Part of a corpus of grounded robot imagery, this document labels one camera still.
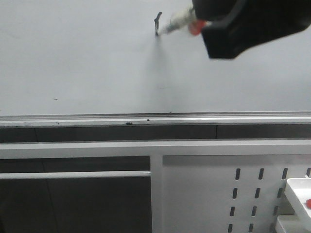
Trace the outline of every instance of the white tabletop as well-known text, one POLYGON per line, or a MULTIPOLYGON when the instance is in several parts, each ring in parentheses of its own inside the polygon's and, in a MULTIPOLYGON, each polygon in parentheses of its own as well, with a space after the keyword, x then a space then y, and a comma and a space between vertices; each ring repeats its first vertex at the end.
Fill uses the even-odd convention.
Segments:
POLYGON ((311 28, 210 60, 189 0, 0 1, 0 116, 311 111, 311 28))

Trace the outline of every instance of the dark panel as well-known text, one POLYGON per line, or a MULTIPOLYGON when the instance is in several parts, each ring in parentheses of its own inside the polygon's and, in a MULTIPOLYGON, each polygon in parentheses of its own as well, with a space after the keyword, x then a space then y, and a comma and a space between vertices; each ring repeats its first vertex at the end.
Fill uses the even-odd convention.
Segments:
POLYGON ((5 233, 57 233, 45 180, 0 181, 0 187, 5 233))
POLYGON ((105 126, 80 128, 37 128, 40 142, 114 141, 160 139, 214 139, 215 125, 105 126))
POLYGON ((49 180, 59 233, 151 233, 150 178, 49 180))
POLYGON ((0 160, 0 173, 43 172, 38 159, 3 159, 0 160))
POLYGON ((36 142, 35 129, 0 129, 0 143, 36 142))
POLYGON ((217 138, 311 138, 311 125, 218 125, 217 138))
POLYGON ((150 170, 148 156, 43 160, 45 172, 150 170))

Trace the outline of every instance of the perforated panel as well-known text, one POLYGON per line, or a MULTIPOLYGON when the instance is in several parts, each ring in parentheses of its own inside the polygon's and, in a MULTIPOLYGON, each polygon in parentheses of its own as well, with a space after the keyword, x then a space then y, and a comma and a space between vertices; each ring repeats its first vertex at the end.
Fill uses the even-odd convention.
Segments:
POLYGON ((164 232, 273 233, 293 210, 287 178, 302 178, 310 155, 164 156, 164 232))

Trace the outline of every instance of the white horizontal bar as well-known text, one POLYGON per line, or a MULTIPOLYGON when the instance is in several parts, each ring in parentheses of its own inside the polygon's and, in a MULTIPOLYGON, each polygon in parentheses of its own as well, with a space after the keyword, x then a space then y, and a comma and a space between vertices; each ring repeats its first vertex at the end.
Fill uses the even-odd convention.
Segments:
POLYGON ((149 177, 150 171, 0 173, 0 180, 149 177))

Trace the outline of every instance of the red object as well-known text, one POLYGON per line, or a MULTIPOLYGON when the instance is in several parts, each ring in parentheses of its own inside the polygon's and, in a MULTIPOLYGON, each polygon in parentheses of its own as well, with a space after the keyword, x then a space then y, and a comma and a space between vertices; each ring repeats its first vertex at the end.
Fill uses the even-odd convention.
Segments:
POLYGON ((206 21, 204 20, 199 19, 197 21, 194 21, 193 23, 188 25, 189 32, 192 35, 198 35, 201 33, 202 28, 205 26, 205 24, 206 24, 206 21))
POLYGON ((307 207, 308 207, 309 209, 311 209, 311 199, 308 199, 308 200, 306 201, 306 205, 307 205, 307 207))

